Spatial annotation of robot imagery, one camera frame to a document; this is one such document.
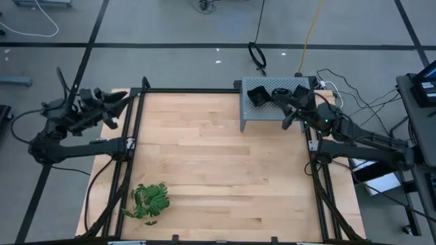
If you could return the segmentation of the black equipment foot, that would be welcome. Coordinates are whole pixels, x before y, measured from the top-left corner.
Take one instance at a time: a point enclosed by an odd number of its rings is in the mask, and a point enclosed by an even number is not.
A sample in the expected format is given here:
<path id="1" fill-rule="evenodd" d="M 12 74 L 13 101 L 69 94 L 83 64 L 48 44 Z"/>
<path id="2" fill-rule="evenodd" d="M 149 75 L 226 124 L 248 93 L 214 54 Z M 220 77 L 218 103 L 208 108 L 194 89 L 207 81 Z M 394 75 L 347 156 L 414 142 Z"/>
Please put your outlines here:
<path id="1" fill-rule="evenodd" d="M 11 121 L 14 118 L 9 105 L 0 105 L 0 123 Z"/>

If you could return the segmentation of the grey perforated metal shelf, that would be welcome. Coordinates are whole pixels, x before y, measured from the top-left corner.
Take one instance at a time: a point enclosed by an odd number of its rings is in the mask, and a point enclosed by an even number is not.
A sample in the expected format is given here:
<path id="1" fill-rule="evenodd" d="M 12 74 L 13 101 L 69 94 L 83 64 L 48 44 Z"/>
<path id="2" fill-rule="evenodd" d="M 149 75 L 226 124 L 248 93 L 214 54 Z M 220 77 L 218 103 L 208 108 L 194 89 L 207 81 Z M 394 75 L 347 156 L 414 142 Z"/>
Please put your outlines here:
<path id="1" fill-rule="evenodd" d="M 273 102 L 266 102 L 261 106 L 254 106 L 248 96 L 248 91 L 263 86 L 268 94 L 276 88 L 286 88 L 295 91 L 298 85 L 311 90 L 314 89 L 315 76 L 309 77 L 244 77 L 240 86 L 240 131 L 244 131 L 246 122 L 255 121 L 282 121 L 285 115 L 281 108 Z"/>

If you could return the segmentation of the black computer monitor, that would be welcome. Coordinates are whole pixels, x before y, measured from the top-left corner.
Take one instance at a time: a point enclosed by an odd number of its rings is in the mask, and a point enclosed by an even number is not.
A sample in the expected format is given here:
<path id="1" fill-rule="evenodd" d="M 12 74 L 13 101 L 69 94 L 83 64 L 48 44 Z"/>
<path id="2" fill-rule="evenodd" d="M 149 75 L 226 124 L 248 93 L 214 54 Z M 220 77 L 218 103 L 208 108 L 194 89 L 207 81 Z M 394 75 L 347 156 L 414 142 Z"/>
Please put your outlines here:
<path id="1" fill-rule="evenodd" d="M 411 92 L 422 108 L 436 107 L 436 60 L 421 72 L 409 75 L 412 82 Z"/>

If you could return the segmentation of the grey desk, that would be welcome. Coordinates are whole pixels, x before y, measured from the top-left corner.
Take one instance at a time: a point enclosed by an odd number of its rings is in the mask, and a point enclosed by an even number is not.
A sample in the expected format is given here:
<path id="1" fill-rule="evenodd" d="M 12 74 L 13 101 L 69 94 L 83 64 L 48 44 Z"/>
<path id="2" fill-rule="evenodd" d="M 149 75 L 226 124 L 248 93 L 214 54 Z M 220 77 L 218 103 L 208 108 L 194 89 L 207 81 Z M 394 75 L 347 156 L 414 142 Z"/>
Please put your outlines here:
<path id="1" fill-rule="evenodd" d="M 436 107 L 422 108 L 415 100 L 410 74 L 397 76 L 396 83 L 425 163 L 436 167 Z"/>

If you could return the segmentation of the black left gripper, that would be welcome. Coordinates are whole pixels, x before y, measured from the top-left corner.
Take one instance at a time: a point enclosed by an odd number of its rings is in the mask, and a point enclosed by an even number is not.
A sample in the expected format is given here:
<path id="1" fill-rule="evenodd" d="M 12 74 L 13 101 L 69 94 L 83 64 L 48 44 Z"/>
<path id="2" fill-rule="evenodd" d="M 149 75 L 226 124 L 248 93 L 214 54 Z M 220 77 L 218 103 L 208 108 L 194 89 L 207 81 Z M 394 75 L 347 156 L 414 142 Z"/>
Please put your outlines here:
<path id="1" fill-rule="evenodd" d="M 79 96 L 78 104 L 71 105 L 68 114 L 67 130 L 84 131 L 94 127 L 98 122 L 103 122 L 110 129 L 116 129 L 118 124 L 113 118 L 121 115 L 127 104 L 131 102 L 131 97 L 126 97 L 126 91 L 105 93 L 100 88 L 82 88 L 79 92 L 70 93 L 68 98 Z"/>

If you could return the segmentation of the white box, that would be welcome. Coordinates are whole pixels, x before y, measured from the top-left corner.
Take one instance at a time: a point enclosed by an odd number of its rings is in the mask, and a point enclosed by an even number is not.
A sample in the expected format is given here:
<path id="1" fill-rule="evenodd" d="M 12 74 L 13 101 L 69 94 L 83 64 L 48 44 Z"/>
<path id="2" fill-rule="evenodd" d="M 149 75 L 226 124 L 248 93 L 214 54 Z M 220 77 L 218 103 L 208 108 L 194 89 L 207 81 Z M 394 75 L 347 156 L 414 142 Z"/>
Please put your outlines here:
<path id="1" fill-rule="evenodd" d="M 353 173 L 358 179 L 358 183 L 362 183 L 369 196 L 378 195 L 377 189 L 380 192 L 386 192 L 396 187 L 400 187 L 399 179 L 394 173 L 389 174 L 373 174 L 371 167 L 378 165 L 377 161 L 364 159 L 350 159 Z"/>

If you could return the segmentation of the black wavy square mini plate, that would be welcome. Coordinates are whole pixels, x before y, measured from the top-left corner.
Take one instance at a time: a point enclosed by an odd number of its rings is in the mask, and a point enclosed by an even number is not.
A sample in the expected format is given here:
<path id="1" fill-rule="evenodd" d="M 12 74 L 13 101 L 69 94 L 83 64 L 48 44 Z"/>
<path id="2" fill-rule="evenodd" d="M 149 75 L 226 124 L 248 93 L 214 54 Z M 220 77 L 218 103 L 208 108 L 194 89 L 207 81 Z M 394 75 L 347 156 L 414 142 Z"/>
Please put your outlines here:
<path id="1" fill-rule="evenodd" d="M 258 86 L 247 91 L 247 96 L 255 107 L 260 107 L 272 99 L 264 86 Z"/>

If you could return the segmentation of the green artificial leaf sprig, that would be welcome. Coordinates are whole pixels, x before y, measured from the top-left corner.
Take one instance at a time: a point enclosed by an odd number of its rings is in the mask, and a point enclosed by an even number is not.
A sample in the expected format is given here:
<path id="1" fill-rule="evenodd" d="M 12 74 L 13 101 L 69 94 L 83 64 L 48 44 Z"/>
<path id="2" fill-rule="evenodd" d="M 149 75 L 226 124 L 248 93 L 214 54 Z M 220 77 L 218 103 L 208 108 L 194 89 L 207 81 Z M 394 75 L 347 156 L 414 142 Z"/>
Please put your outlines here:
<path id="1" fill-rule="evenodd" d="M 135 189 L 131 190 L 130 197 L 134 203 L 134 208 L 132 210 L 122 209 L 121 214 L 130 218 L 144 220 L 144 224 L 147 226 L 156 225 L 158 221 L 151 219 L 156 218 L 166 208 L 170 207 L 168 188 L 164 183 L 149 186 L 139 184 Z"/>

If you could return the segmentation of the grey cart base bar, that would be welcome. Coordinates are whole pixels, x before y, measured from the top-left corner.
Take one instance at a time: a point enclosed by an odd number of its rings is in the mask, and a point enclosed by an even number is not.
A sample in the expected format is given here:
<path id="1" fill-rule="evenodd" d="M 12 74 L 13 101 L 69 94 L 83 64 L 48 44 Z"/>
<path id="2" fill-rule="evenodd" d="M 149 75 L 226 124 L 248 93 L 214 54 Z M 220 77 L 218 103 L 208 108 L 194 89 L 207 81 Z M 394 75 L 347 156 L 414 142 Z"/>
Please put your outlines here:
<path id="1" fill-rule="evenodd" d="M 65 5 L 72 7 L 72 0 L 12 0 L 12 2 L 19 6 L 21 4 L 49 4 L 49 5 Z"/>
<path id="2" fill-rule="evenodd" d="M 32 86 L 32 79 L 25 76 L 5 76 L 0 75 L 0 84 L 9 84 L 16 86 Z"/>

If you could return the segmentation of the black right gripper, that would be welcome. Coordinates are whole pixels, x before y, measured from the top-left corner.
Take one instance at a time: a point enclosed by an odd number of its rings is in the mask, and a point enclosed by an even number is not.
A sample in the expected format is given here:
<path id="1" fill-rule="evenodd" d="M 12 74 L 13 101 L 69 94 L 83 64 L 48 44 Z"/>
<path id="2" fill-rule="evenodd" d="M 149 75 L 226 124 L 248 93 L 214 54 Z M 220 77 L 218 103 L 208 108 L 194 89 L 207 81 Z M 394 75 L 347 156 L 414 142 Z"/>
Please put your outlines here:
<path id="1" fill-rule="evenodd" d="M 272 102 L 276 104 L 284 113 L 285 118 L 282 121 L 281 128 L 287 130 L 290 125 L 299 120 L 303 122 L 305 127 L 311 127 L 320 133 L 331 133 L 333 127 L 340 123 L 343 116 L 340 119 L 323 122 L 317 113 L 318 105 L 325 103 L 324 97 L 318 93 L 311 93 L 309 101 L 303 101 L 302 103 L 291 97 L 273 97 Z"/>

